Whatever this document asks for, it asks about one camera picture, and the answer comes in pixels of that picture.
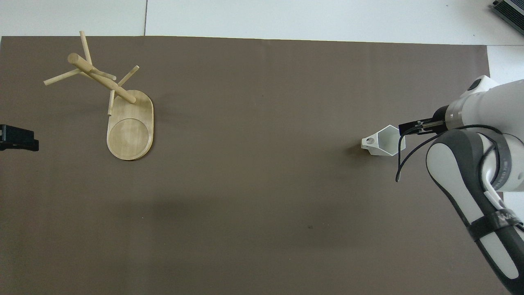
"wooden dowel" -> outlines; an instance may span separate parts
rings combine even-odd
[[[63,73],[63,74],[61,74],[61,75],[58,75],[58,76],[56,76],[56,77],[53,77],[53,78],[51,78],[51,79],[47,79],[47,80],[45,80],[43,83],[47,86],[47,85],[49,85],[49,84],[53,84],[53,83],[55,83],[55,82],[58,82],[58,81],[63,80],[63,79],[65,79],[65,78],[69,78],[69,77],[74,76],[74,75],[76,75],[76,74],[78,74],[78,73],[81,73],[81,72],[82,72],[82,71],[81,71],[80,69],[74,69],[74,70],[71,70],[71,71],[69,71],[69,72],[67,72],[67,73]]]
[[[96,68],[90,65],[85,59],[80,57],[78,54],[76,53],[69,54],[67,57],[67,61],[70,64],[75,65],[77,68],[79,68],[84,73],[88,74],[88,76],[90,76],[91,78],[96,80],[98,83],[102,84],[103,86],[105,86],[107,89],[115,90],[115,93],[119,95],[120,97],[122,97],[123,99],[125,99],[127,102],[129,103],[136,102],[136,98],[133,95],[129,94],[124,88],[118,86],[117,83],[105,77],[91,73],[90,71]]]
[[[118,86],[122,86],[129,78],[131,78],[131,76],[136,72],[138,71],[140,67],[139,66],[134,66],[133,69],[131,69],[131,71],[129,71],[129,73],[127,73],[123,78],[122,80],[120,80],[120,82],[118,82]]]
[[[107,114],[112,115],[113,114],[113,102],[115,100],[115,90],[111,90],[109,92],[109,108],[107,109]]]
[[[85,59],[90,65],[93,64],[91,60],[91,54],[89,53],[88,40],[85,38],[84,31],[80,31],[80,39],[82,40],[82,47],[84,48]]]
[[[93,74],[97,74],[99,76],[102,76],[102,77],[106,77],[107,79],[111,79],[111,80],[116,80],[116,76],[113,76],[112,74],[108,74],[106,72],[102,72],[102,71],[99,71],[95,68],[91,69],[89,72],[93,73]]]

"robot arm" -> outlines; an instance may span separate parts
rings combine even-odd
[[[488,129],[467,125],[487,125]],[[489,265],[512,294],[524,294],[524,230],[498,192],[524,191],[524,80],[496,86],[486,76],[430,119],[399,126],[436,132],[428,172],[453,204]]]

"white tile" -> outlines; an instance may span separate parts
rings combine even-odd
[[[491,78],[501,84],[524,79],[524,46],[488,46]]]
[[[1,0],[0,36],[144,34],[146,0]]]
[[[478,0],[154,0],[146,35],[524,45]]]
[[[524,46],[488,46],[489,72],[505,84],[524,79]],[[524,220],[524,193],[504,193],[504,203]]]
[[[509,209],[513,210],[521,220],[524,220],[523,193],[504,193],[504,203]]]

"black clamp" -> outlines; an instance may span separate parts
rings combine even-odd
[[[473,240],[477,241],[498,229],[518,224],[522,225],[522,221],[515,212],[504,208],[475,220],[467,227],[467,231]]]
[[[35,133],[18,127],[0,124],[0,151],[6,149],[38,151]]]

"oval wooden base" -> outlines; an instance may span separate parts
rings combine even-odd
[[[145,93],[128,90],[136,97],[130,104],[117,96],[107,123],[107,147],[122,160],[132,161],[145,155],[153,144],[153,103]]]

